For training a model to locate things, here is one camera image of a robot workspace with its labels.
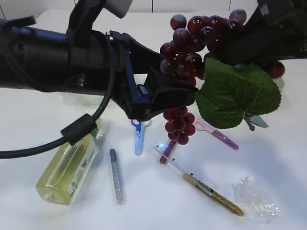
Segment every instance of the silver glitter pen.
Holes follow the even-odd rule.
[[[115,188],[116,202],[118,205],[125,204],[125,197],[122,186],[122,178],[119,170],[118,159],[114,149],[110,150],[112,174]]]

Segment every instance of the clear plastic ruler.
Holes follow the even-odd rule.
[[[164,151],[166,150],[168,143],[159,142],[154,148],[163,156]],[[198,170],[197,167],[187,163],[186,159],[182,154],[174,151],[172,152],[170,157],[166,157],[168,163],[174,165],[178,170],[183,173],[189,174],[190,176],[194,177],[198,181],[203,182],[205,185],[216,191],[218,186],[204,174],[201,170]]]

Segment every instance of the crumpled plastic wrap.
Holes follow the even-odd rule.
[[[247,207],[255,221],[268,224],[280,216],[279,208],[253,176],[242,179],[234,190],[235,201]]]

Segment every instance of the white table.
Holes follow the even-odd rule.
[[[68,11],[47,11],[36,27],[65,32]],[[194,15],[228,12],[195,12]],[[151,49],[171,40],[172,13],[129,13],[119,20],[110,13],[99,16],[94,29],[127,32]],[[246,124],[223,131],[240,150],[234,151],[207,133],[197,133],[178,151],[192,151],[198,162],[220,188],[234,200],[232,184],[254,175],[266,185],[282,215],[269,225],[237,217],[202,196],[167,166],[157,163],[149,151],[166,137],[165,120],[153,119],[146,132],[144,153],[134,154],[134,127],[111,103],[103,120],[108,129],[104,148],[95,159],[79,200],[72,206],[43,201],[35,184],[56,150],[37,156],[0,161],[1,230],[305,230],[307,226],[307,74],[288,74],[281,108],[264,116],[270,127],[249,131]],[[59,138],[59,130],[95,107],[82,106],[60,93],[0,89],[0,149],[15,150],[45,144]],[[199,116],[195,105],[190,110]],[[127,205],[115,205],[108,150],[118,151],[124,173]]]

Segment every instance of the plastic grapes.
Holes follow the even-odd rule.
[[[174,30],[173,40],[163,44],[160,49],[161,72],[173,80],[196,87],[196,78],[205,80],[206,59],[217,59],[224,43],[243,28],[246,19],[246,12],[241,9],[232,11],[229,18],[217,15],[194,16],[188,23],[181,14],[173,16],[170,22]],[[202,58],[197,52],[205,47],[209,53]],[[271,63],[264,67],[264,70],[272,79],[284,75],[284,66],[281,62]],[[170,140],[173,143],[186,145],[189,136],[195,133],[194,115],[183,106],[164,112],[163,116],[168,121],[165,129]]]

